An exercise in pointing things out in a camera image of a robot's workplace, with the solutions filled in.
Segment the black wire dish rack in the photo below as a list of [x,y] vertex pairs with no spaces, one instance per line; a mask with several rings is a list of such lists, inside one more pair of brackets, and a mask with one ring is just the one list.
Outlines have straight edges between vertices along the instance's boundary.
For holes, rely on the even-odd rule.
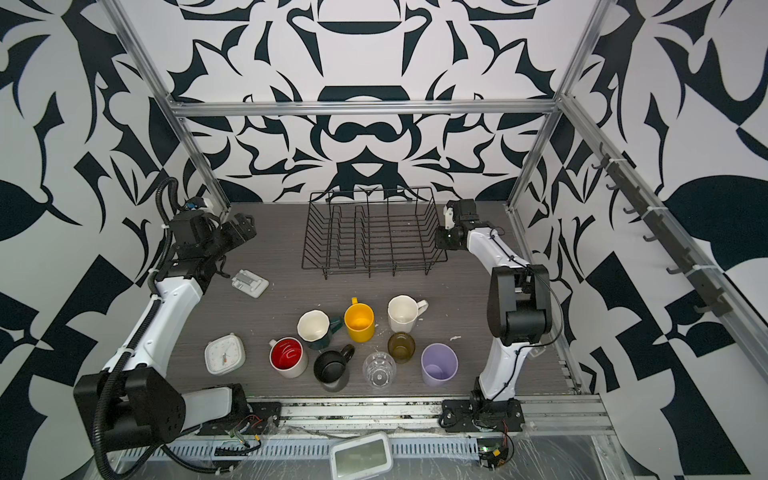
[[448,260],[430,187],[315,191],[308,201],[301,267],[327,278],[406,271],[428,274]]

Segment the dark green mug white inside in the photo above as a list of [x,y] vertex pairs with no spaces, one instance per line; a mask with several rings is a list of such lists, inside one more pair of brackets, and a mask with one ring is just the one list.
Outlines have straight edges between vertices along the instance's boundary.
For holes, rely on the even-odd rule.
[[312,350],[324,350],[331,344],[332,336],[343,326],[341,317],[329,317],[321,310],[304,313],[297,323],[297,333]]

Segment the white mug red inside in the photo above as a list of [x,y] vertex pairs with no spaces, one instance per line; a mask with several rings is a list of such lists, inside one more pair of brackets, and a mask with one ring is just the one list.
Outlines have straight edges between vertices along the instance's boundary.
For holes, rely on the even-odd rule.
[[300,377],[308,367],[308,355],[302,343],[294,337],[269,341],[269,363],[286,379]]

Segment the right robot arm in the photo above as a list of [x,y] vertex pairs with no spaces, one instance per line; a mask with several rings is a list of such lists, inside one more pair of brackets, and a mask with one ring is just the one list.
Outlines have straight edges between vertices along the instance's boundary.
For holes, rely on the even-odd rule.
[[486,320],[493,341],[476,380],[473,408],[498,411],[516,397],[526,357],[544,346],[542,337],[553,328],[547,269],[515,253],[496,226],[480,219],[473,200],[447,202],[443,216],[437,246],[471,253],[490,275]]

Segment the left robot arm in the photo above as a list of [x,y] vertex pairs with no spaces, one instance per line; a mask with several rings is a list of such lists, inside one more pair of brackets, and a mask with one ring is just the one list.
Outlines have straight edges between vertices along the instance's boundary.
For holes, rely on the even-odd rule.
[[256,235],[253,218],[228,221],[203,198],[178,200],[178,181],[162,180],[155,204],[164,232],[148,271],[149,303],[126,341],[96,374],[84,375],[74,399],[104,479],[128,479],[159,450],[205,426],[234,426],[251,412],[239,383],[182,394],[167,380],[171,353],[227,254]]

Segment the cream white mug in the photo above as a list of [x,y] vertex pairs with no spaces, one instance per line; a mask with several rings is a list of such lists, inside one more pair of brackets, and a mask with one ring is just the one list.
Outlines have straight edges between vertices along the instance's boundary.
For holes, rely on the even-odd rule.
[[410,333],[428,307],[427,300],[417,301],[408,295],[392,298],[387,306],[390,329],[395,333]]

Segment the square white clock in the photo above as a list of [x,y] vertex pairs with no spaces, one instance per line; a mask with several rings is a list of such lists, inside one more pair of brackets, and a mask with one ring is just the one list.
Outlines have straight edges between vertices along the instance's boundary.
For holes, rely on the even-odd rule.
[[227,334],[206,345],[204,360],[209,374],[226,375],[239,369],[245,363],[244,344],[234,333]]

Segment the yellow mug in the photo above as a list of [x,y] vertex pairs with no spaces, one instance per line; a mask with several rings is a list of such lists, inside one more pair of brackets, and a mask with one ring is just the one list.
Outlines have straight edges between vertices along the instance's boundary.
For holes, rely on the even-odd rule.
[[353,297],[343,320],[348,335],[354,342],[365,343],[372,339],[375,333],[375,314],[369,305]]

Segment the olive glass cup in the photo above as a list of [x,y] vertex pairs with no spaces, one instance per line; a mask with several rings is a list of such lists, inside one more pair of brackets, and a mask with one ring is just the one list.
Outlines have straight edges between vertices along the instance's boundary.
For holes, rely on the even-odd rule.
[[405,332],[397,332],[390,336],[387,343],[389,355],[397,364],[407,363],[415,352],[414,338]]

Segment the lilac plastic cup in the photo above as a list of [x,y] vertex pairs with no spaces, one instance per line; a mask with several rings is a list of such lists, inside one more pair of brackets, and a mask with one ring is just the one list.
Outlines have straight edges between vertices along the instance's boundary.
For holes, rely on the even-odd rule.
[[446,344],[432,343],[425,347],[420,358],[423,382],[438,387],[452,380],[459,369],[455,351]]

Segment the black mug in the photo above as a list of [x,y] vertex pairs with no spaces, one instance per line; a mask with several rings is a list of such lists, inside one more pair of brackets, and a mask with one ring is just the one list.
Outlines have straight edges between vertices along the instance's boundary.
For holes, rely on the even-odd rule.
[[349,361],[354,353],[355,347],[347,344],[340,351],[326,351],[315,360],[313,373],[324,390],[339,392],[347,386],[350,378]]

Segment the clear glass cup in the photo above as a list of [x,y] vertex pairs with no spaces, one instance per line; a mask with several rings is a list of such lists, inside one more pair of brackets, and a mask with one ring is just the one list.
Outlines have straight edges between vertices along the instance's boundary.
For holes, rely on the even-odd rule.
[[363,376],[372,387],[378,389],[387,388],[394,382],[396,362],[386,352],[373,352],[364,361]]

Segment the small circuit board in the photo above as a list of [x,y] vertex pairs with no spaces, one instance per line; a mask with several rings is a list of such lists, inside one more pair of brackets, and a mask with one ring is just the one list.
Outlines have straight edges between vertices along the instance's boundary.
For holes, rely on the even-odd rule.
[[496,470],[507,464],[515,454],[515,446],[510,438],[503,439],[499,444],[480,445],[478,464],[488,470]]

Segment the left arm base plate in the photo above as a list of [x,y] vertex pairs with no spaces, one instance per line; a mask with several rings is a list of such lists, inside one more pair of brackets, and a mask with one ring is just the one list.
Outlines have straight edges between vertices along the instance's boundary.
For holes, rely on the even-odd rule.
[[198,435],[228,435],[236,430],[243,436],[261,435],[277,428],[281,421],[282,404],[277,401],[250,402],[249,409],[242,414],[214,423],[204,424]]

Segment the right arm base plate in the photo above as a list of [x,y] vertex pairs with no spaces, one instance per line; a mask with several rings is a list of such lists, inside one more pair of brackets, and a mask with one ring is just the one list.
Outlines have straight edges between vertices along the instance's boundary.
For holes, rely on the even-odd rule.
[[524,423],[522,407],[516,399],[501,402],[443,400],[438,416],[439,427],[449,433],[521,432]]

